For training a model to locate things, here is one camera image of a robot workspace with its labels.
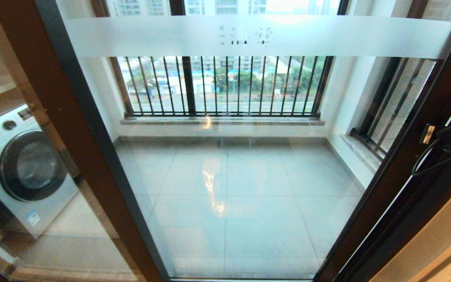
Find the sliding glass door brown frame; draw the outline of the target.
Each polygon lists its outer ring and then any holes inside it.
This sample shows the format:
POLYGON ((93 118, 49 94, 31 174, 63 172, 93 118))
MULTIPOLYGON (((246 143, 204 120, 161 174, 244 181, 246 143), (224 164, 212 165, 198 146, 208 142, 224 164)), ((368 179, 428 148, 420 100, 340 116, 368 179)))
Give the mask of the sliding glass door brown frame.
POLYGON ((340 134, 361 123, 389 58, 443 58, 399 140, 451 62, 451 22, 407 18, 400 0, 333 16, 104 18, 87 0, 56 3, 170 282, 330 282, 319 275, 378 175, 340 134), (110 57, 249 55, 332 56, 326 125, 120 124, 110 57))

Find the black window guard railing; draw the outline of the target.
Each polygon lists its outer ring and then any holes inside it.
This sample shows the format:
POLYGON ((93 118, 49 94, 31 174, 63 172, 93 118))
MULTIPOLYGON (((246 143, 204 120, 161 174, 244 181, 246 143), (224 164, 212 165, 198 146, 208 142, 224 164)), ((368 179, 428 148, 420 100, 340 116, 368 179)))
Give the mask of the black window guard railing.
POLYGON ((126 117, 319 118, 331 56, 138 56, 110 59, 126 117))
POLYGON ((390 58, 361 123, 351 135, 383 160, 437 64, 432 59, 390 58))

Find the grey stone window sill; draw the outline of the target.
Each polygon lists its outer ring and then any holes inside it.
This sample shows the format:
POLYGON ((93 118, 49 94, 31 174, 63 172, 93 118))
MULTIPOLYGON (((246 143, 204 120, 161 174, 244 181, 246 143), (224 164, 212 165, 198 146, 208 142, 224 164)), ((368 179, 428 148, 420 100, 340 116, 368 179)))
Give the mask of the grey stone window sill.
POLYGON ((324 126, 326 122, 301 116, 144 116, 127 117, 122 125, 302 125, 324 126))
POLYGON ((382 160, 366 144, 347 134, 340 134, 340 138, 371 172, 376 173, 378 171, 382 160))

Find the dark brown door jamb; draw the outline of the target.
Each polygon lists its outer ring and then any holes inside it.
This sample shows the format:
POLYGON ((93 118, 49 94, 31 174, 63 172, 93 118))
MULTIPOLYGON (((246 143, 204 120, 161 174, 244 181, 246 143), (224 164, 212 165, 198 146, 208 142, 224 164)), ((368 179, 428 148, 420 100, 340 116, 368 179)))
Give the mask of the dark brown door jamb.
POLYGON ((427 123, 436 134, 451 123, 451 78, 439 77, 394 142, 319 275, 330 282, 366 282, 385 266, 451 196, 451 157, 420 145, 427 123))

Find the white front-load washing machine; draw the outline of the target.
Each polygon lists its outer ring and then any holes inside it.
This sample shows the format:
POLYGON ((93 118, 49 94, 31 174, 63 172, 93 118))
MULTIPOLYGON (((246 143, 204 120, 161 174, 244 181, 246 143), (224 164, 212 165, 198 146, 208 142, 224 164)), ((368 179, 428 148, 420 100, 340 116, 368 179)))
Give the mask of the white front-load washing machine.
POLYGON ((0 228, 38 239, 77 192, 26 105, 0 116, 0 228))

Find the dark window frame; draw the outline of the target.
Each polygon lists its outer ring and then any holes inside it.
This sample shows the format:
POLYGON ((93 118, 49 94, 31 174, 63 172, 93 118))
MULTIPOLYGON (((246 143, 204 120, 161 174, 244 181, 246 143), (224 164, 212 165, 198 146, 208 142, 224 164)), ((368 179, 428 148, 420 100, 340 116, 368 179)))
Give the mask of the dark window frame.
MULTIPOLYGON (((97 18, 344 15, 350 0, 87 0, 97 18)), ((332 56, 109 58, 127 118, 319 118, 332 56)))
MULTIPOLYGON (((400 3, 408 4, 407 18, 451 22, 451 0, 400 0, 400 3)), ((371 143, 394 140, 443 60, 389 58, 367 112, 356 128, 357 135, 371 143)))

